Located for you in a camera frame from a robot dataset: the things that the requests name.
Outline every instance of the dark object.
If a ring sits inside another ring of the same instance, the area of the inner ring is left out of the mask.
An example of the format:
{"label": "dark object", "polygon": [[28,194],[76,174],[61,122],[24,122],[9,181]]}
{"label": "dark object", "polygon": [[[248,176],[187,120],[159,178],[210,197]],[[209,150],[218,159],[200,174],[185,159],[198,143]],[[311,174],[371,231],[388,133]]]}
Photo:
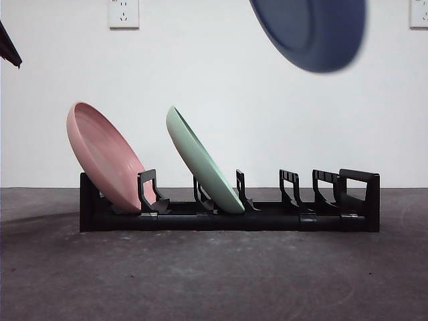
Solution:
{"label": "dark object", "polygon": [[[138,174],[141,213],[117,213],[85,173],[80,175],[80,231],[112,230],[239,230],[239,231],[369,231],[379,232],[379,174],[341,169],[339,174],[313,170],[314,202],[300,198],[298,174],[280,170],[280,202],[253,201],[245,196],[245,177],[237,170],[244,214],[222,212],[193,179],[194,202],[171,202],[156,187],[156,171]],[[365,200],[348,195],[347,179],[367,183]],[[144,197],[143,183],[152,181],[156,202]],[[293,184],[293,198],[284,182]],[[318,181],[332,183],[335,202],[328,202]]]}
{"label": "dark object", "polygon": [[22,59],[19,57],[18,51],[16,51],[11,38],[6,32],[3,24],[0,21],[0,56],[6,60],[9,60],[13,65],[18,68],[22,64]]}
{"label": "dark object", "polygon": [[280,53],[311,72],[349,64],[364,32],[365,0],[250,0]]}

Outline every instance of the blue plate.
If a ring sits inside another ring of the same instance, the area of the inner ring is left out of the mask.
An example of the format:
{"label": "blue plate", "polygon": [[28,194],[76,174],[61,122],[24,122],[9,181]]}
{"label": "blue plate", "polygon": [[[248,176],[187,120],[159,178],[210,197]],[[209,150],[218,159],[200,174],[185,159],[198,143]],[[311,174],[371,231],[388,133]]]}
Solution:
{"label": "blue plate", "polygon": [[311,72],[348,65],[364,33],[365,0],[250,0],[280,53]]}

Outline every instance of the white wall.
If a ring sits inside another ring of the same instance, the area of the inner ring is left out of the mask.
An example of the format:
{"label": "white wall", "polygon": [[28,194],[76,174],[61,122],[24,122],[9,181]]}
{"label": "white wall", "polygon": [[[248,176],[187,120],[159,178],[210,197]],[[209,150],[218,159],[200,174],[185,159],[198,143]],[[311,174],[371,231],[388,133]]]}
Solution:
{"label": "white wall", "polygon": [[248,0],[142,0],[139,31],[110,31],[107,0],[2,0],[23,58],[3,63],[4,187],[77,187],[68,109],[91,103],[128,139],[160,186],[191,185],[165,126],[175,105],[231,183],[277,186],[279,168],[381,174],[428,187],[428,31],[407,0],[369,1],[368,32],[342,72],[299,70],[273,47]]}

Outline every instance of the green plate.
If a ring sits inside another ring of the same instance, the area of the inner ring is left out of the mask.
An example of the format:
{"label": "green plate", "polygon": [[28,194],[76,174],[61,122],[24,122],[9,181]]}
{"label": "green plate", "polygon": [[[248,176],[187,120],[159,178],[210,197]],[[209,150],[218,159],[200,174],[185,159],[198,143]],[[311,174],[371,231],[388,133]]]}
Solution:
{"label": "green plate", "polygon": [[205,192],[225,212],[243,213],[244,207],[238,196],[174,106],[167,114],[167,128],[175,148]]}

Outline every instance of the pink plate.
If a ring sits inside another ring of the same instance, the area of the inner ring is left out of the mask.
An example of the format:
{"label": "pink plate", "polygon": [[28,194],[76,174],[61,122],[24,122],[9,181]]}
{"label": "pink plate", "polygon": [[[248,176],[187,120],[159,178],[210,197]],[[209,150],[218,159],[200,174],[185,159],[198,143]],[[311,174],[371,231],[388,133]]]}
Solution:
{"label": "pink plate", "polygon": [[[144,167],[117,129],[97,109],[77,102],[68,112],[67,134],[80,165],[100,192],[129,213],[140,212],[137,173]],[[156,201],[151,182],[144,196]]]}

